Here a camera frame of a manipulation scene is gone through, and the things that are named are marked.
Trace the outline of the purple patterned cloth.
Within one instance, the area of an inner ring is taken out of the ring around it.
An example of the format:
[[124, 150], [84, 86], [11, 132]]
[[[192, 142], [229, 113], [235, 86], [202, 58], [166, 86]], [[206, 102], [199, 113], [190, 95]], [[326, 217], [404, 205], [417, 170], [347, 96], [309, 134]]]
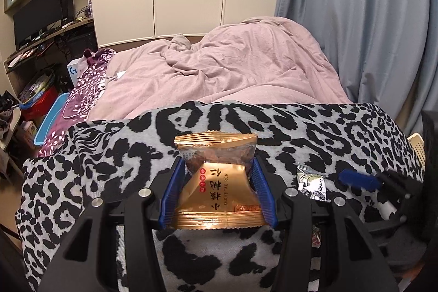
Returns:
[[86, 49], [83, 57], [88, 62], [87, 70], [78, 78], [76, 87], [69, 92], [68, 99], [56, 117], [43, 146], [38, 147], [38, 157], [50, 156], [62, 146], [68, 128], [88, 119], [91, 108], [105, 91], [105, 80], [109, 62], [116, 55], [111, 48], [97, 52]]

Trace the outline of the black computer monitor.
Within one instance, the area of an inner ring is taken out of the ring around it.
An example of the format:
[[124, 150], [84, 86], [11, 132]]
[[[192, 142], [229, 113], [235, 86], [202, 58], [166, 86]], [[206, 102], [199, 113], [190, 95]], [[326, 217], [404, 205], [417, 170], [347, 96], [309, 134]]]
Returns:
[[44, 27], [62, 19], [61, 0], [32, 0], [13, 16], [16, 49]]

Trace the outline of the pink duvet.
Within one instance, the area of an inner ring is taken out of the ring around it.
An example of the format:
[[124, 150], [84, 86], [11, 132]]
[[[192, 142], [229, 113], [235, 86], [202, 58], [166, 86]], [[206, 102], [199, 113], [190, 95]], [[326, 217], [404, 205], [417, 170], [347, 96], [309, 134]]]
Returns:
[[116, 53], [88, 118], [134, 118], [189, 101], [346, 104], [349, 99], [305, 27], [259, 17], [216, 27], [197, 43], [178, 35]]

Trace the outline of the gold walnut snack packet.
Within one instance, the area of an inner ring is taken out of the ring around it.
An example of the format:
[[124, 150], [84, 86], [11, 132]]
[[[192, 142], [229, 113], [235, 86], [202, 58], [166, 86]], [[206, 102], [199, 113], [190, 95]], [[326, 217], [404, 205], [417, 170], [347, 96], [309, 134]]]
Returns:
[[258, 136], [206, 131], [174, 138], [190, 179], [184, 184], [172, 227], [216, 230], [265, 225], [250, 185]]

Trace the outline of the silver small snack packet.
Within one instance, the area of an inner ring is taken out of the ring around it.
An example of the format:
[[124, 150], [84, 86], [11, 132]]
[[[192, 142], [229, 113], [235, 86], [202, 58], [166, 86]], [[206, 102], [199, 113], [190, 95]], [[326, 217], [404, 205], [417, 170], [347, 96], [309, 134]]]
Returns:
[[324, 175], [299, 165], [297, 166], [298, 190], [310, 199], [326, 202], [327, 189]]

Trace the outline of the light blue plastic bin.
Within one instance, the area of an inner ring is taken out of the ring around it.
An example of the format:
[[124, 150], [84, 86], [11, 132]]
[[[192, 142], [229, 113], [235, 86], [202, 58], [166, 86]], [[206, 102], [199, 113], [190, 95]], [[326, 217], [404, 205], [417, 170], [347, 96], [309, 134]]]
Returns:
[[60, 94], [55, 100], [55, 102], [53, 103], [52, 107], [48, 111], [48, 114], [45, 116], [33, 140], [35, 146], [38, 147], [43, 146], [45, 139], [48, 136], [48, 133], [50, 132], [50, 129], [52, 128], [53, 123], [56, 120], [56, 117], [60, 114], [63, 106], [65, 105], [68, 96], [69, 96], [68, 92]]

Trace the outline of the cream perforated plastic basket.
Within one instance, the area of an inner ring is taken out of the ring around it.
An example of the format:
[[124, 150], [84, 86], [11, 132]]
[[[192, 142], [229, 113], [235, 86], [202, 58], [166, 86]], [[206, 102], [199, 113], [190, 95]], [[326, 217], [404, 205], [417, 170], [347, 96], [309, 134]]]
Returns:
[[408, 137], [408, 141], [413, 147], [418, 159], [423, 167], [425, 167], [426, 155], [425, 155], [425, 144], [422, 136], [419, 133], [413, 133]]

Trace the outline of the white logitech box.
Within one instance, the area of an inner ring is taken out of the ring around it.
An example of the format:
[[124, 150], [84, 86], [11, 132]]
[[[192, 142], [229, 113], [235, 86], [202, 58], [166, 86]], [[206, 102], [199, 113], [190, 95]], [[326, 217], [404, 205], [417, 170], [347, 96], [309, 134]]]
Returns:
[[87, 68], [88, 68], [88, 62], [85, 57], [81, 57], [79, 59], [73, 59], [67, 65], [67, 71], [69, 76], [71, 77], [71, 81], [74, 87], [76, 87], [78, 78], [82, 76], [82, 74], [87, 70]]

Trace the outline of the wooden desk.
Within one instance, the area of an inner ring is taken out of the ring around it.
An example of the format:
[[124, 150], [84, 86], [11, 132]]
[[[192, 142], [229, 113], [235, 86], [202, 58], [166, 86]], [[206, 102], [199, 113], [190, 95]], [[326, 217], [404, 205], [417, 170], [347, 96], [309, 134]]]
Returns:
[[50, 31], [46, 36], [15, 51], [3, 61], [12, 91], [18, 96], [40, 70], [51, 67], [67, 76], [67, 64], [82, 57], [89, 49], [97, 51], [94, 19], [84, 18]]

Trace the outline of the grey blue curtain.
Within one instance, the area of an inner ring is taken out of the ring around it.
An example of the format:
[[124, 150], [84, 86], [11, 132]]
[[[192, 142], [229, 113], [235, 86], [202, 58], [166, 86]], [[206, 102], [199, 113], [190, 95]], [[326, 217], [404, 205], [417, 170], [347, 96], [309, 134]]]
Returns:
[[353, 102], [422, 129], [437, 109], [437, 0], [277, 0], [276, 14], [316, 38]]

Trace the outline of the red round tin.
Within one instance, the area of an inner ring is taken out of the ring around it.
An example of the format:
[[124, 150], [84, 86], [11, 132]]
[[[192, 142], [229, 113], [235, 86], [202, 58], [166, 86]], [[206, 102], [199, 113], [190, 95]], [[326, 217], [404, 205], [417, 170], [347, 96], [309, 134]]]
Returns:
[[53, 70], [41, 70], [19, 95], [19, 108], [25, 121], [32, 121], [48, 113], [59, 91]]

